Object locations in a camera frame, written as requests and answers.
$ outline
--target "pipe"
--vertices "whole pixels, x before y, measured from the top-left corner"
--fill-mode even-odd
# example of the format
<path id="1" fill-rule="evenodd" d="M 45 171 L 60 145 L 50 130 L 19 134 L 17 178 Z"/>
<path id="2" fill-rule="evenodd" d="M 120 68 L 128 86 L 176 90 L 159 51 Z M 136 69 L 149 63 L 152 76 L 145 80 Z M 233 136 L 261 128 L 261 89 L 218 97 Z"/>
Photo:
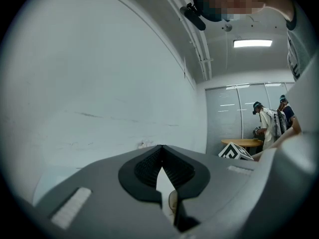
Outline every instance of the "pipe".
<path id="1" fill-rule="evenodd" d="M 225 72 L 227 72 L 228 69 L 228 38 L 227 38 L 227 32 L 225 32 L 226 34 L 226 70 Z"/>
<path id="2" fill-rule="evenodd" d="M 184 6 L 180 0 L 173 0 L 175 2 L 176 5 L 174 5 L 171 0 L 167 0 L 169 2 L 169 4 L 173 7 L 175 13 L 178 15 L 179 18 L 182 17 L 181 13 L 179 12 L 179 8 L 181 8 L 182 6 Z M 183 26 L 185 27 L 189 37 L 191 38 L 192 44 L 195 48 L 195 50 L 197 51 L 197 57 L 199 59 L 199 61 L 204 60 L 204 55 L 200 46 L 200 42 L 199 39 L 195 33 L 195 29 L 193 27 L 193 25 L 189 25 L 189 23 L 185 20 L 181 20 Z M 207 75 L 206 75 L 206 67 L 205 65 L 201 64 L 201 68 L 202 68 L 202 73 L 203 73 L 203 77 L 204 80 L 207 80 Z"/>
<path id="3" fill-rule="evenodd" d="M 184 0 L 184 2 L 185 2 L 185 4 L 188 4 L 191 2 L 191 0 Z M 203 46 L 204 46 L 206 59 L 210 59 L 208 43 L 206 40 L 205 33 L 203 31 L 200 31 L 199 33 L 200 33 L 201 41 L 202 41 Z M 211 63 L 208 63 L 208 68 L 209 68 L 209 79 L 211 80 L 211 78 L 212 78 Z"/>

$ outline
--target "ceiling light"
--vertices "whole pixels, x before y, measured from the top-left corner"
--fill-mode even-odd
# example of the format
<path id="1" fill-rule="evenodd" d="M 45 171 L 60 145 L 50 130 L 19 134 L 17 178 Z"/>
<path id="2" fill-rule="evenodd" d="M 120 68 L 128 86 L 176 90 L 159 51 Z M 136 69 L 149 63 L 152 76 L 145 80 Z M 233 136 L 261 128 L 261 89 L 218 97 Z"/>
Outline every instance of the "ceiling light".
<path id="1" fill-rule="evenodd" d="M 265 84 L 266 87 L 278 87 L 280 85 L 281 85 L 281 83 L 267 83 L 267 84 Z"/>
<path id="2" fill-rule="evenodd" d="M 238 86 L 238 85 L 249 85 L 249 83 L 240 83 L 240 84 L 226 85 L 226 87 L 232 87 L 232 86 Z"/>
<path id="3" fill-rule="evenodd" d="M 272 40 L 234 40 L 234 48 L 256 46 L 270 47 L 272 42 Z"/>
<path id="4" fill-rule="evenodd" d="M 227 87 L 226 90 L 242 89 L 242 88 L 247 88 L 249 86 L 250 85 L 240 85 L 240 86 Z"/>

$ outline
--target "person's arm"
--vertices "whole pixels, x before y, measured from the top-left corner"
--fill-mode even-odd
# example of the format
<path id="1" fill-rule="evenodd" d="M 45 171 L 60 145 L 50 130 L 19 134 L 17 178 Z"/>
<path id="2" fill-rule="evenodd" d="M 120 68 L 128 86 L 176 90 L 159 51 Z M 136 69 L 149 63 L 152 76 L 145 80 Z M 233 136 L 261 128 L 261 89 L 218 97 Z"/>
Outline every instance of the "person's arm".
<path id="1" fill-rule="evenodd" d="M 286 132 L 284 132 L 283 135 L 280 136 L 279 139 L 277 141 L 275 141 L 268 149 L 278 148 L 283 143 L 283 141 L 285 141 L 288 138 L 293 137 L 299 133 L 301 133 L 301 128 L 299 126 L 299 122 L 298 122 L 297 118 L 295 118 L 292 127 L 290 129 L 288 129 Z M 256 155 L 253 155 L 252 158 L 255 161 L 259 161 L 262 154 L 263 154 L 263 151 L 259 152 Z"/>
<path id="2" fill-rule="evenodd" d="M 281 13 L 287 21 L 293 21 L 295 10 L 292 0 L 265 0 L 265 7 Z"/>
<path id="3" fill-rule="evenodd" d="M 261 129 L 257 130 L 256 133 L 257 134 L 262 134 L 262 133 L 264 134 L 266 131 L 267 131 L 266 128 L 261 128 Z"/>
<path id="4" fill-rule="evenodd" d="M 290 117 L 289 120 L 292 122 L 292 124 L 294 124 L 294 122 L 295 122 L 295 116 Z"/>

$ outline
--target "person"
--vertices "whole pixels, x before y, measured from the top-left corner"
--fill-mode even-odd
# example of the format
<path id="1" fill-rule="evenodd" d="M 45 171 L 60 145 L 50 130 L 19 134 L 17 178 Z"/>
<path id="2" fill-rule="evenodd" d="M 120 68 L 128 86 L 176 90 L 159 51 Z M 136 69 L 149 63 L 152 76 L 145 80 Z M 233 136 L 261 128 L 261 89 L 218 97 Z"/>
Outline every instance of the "person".
<path id="1" fill-rule="evenodd" d="M 318 38 L 302 8 L 295 0 L 209 0 L 211 8 L 227 14 L 251 14 L 263 8 L 279 12 L 286 20 L 288 35 L 288 66 L 297 81 L 318 48 Z M 283 141 L 301 133 L 298 118 L 292 126 L 269 148 L 279 147 Z M 263 151 L 254 155 L 255 161 Z"/>
<path id="2" fill-rule="evenodd" d="M 280 111 L 283 111 L 284 114 L 286 115 L 286 119 L 287 119 L 287 129 L 291 128 L 291 126 L 293 125 L 293 122 L 295 120 L 295 114 L 293 112 L 293 109 L 291 109 L 290 106 L 288 106 L 288 101 L 286 99 L 285 95 L 281 95 L 280 96 L 280 105 L 278 108 Z"/>
<path id="3" fill-rule="evenodd" d="M 268 114 L 272 114 L 272 111 L 266 107 L 264 107 L 260 102 L 255 102 L 253 113 L 259 114 L 261 128 L 256 131 L 257 135 L 264 134 L 264 146 L 263 150 L 267 149 L 275 142 L 274 136 L 271 134 L 271 117 Z"/>

